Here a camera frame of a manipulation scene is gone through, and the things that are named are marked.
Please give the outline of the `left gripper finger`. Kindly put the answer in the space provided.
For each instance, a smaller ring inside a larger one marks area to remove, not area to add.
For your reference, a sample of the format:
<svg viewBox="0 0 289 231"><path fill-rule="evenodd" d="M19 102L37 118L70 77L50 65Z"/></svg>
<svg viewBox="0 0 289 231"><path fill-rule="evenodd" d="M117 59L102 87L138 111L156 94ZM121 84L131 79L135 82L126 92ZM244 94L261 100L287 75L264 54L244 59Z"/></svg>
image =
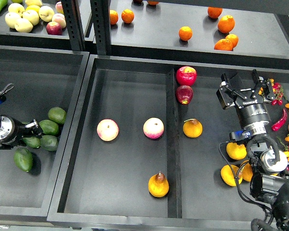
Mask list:
<svg viewBox="0 0 289 231"><path fill-rule="evenodd" d="M29 123L24 123L23 138L37 137L41 138L43 129L40 127L38 121L33 119Z"/></svg>

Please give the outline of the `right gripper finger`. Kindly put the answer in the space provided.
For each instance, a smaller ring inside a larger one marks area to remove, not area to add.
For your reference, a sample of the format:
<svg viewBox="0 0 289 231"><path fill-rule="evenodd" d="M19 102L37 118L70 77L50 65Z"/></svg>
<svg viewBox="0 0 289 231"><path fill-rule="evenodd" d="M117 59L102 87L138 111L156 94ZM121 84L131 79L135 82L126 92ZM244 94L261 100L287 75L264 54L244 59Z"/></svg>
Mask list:
<svg viewBox="0 0 289 231"><path fill-rule="evenodd" d="M220 94L222 96L242 96L240 91L231 85L230 79L227 77L226 73L221 75L221 80Z"/></svg>
<svg viewBox="0 0 289 231"><path fill-rule="evenodd" d="M273 86L269 79L264 79L259 76L256 69L252 71L252 79L255 87L252 89L251 99L257 101L273 101L275 100L275 94L273 92Z"/></svg>

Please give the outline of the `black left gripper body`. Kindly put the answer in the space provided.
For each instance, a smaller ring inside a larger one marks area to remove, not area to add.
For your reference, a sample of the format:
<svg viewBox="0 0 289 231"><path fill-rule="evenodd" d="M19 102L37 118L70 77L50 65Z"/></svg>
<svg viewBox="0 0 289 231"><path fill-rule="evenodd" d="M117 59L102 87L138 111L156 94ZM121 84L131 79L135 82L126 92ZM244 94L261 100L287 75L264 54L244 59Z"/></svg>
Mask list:
<svg viewBox="0 0 289 231"><path fill-rule="evenodd" d="M0 150L11 150L17 146L26 146L24 137L26 124L2 115L0 116Z"/></svg>

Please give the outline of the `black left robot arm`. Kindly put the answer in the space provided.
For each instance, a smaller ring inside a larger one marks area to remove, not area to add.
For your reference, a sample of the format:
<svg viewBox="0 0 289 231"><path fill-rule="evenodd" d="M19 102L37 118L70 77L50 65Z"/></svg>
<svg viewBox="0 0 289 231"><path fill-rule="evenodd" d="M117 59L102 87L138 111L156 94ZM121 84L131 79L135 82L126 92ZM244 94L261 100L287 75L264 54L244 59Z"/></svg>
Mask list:
<svg viewBox="0 0 289 231"><path fill-rule="evenodd" d="M0 104L5 102L5 94L13 88L14 84L9 83L0 91ZM41 138L42 135L43 130L35 119L25 124L11 116L0 115L0 150L11 150L17 146L24 146L23 138Z"/></svg>

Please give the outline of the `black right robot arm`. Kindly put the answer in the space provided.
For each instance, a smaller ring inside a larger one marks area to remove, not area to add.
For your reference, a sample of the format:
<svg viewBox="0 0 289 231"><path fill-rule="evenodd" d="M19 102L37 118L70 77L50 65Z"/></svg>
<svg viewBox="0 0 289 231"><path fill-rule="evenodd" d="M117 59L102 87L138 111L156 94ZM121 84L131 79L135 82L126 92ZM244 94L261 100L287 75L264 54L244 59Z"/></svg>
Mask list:
<svg viewBox="0 0 289 231"><path fill-rule="evenodd" d="M253 231L289 231L289 161L270 137L266 126L271 119L266 103L275 98L268 79L252 71L253 88L245 88L238 75L221 76L216 92L223 109L234 107L241 130L229 134L230 141L244 144L253 176L250 182L251 198L240 189L238 194L247 203L259 206L265 218L253 219Z"/></svg>

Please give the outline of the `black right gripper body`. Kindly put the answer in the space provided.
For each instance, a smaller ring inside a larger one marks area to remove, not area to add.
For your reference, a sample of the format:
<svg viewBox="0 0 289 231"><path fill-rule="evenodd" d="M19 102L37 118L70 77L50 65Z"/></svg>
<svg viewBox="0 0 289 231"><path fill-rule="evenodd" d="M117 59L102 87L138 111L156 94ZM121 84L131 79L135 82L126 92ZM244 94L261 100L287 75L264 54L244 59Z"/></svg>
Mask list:
<svg viewBox="0 0 289 231"><path fill-rule="evenodd" d="M222 83L216 94L224 110L234 107L242 128L265 127L271 121L265 99L253 89L235 89Z"/></svg>

